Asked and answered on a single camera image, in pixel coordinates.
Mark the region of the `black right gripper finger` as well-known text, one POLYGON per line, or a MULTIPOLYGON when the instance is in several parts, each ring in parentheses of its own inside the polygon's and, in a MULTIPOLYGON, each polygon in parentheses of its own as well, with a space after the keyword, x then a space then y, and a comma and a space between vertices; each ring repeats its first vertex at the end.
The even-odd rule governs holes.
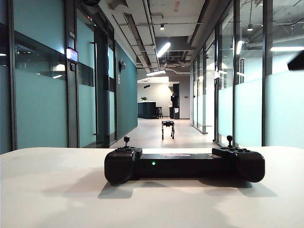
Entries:
POLYGON ((301 51, 288 64, 288 70, 304 70, 304 51, 301 51))

